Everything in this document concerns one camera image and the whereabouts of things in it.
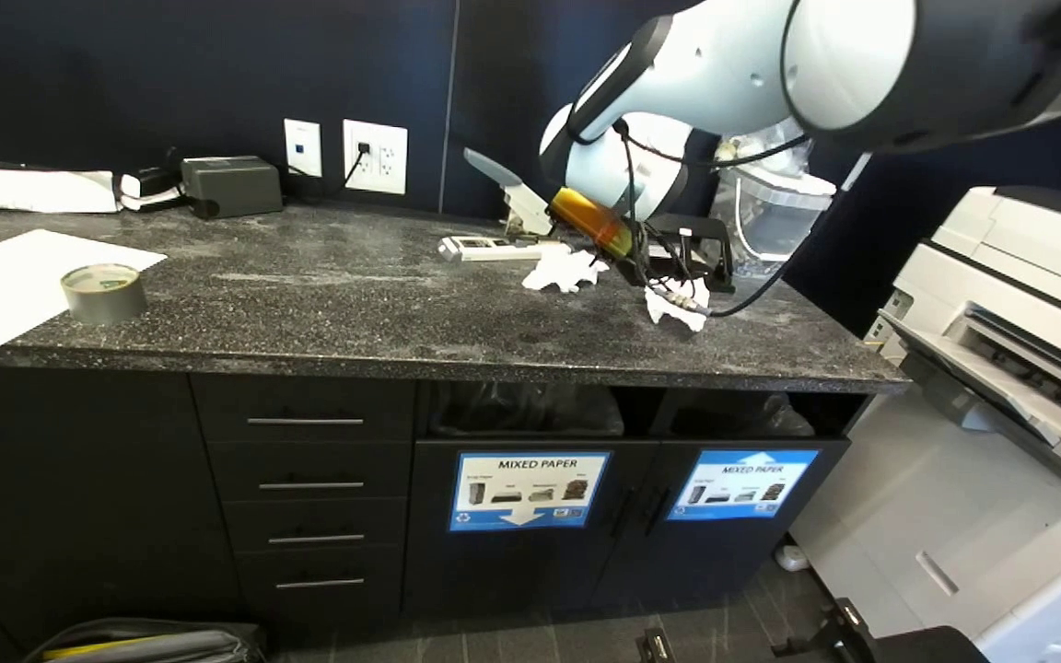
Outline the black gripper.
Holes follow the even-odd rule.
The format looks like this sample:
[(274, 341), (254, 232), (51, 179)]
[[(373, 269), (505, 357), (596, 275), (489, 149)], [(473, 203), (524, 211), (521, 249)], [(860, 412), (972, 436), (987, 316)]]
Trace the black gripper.
[(645, 246), (645, 275), (649, 278), (690, 278), (692, 275), (692, 260), (682, 246), (670, 243), (649, 243)]

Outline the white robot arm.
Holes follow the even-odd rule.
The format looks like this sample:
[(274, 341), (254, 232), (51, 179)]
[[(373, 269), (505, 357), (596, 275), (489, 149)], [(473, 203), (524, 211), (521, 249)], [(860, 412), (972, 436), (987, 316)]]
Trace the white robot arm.
[(692, 0), (649, 18), (541, 130), (552, 185), (643, 216), (692, 132), (938, 149), (1061, 119), (1061, 0)]

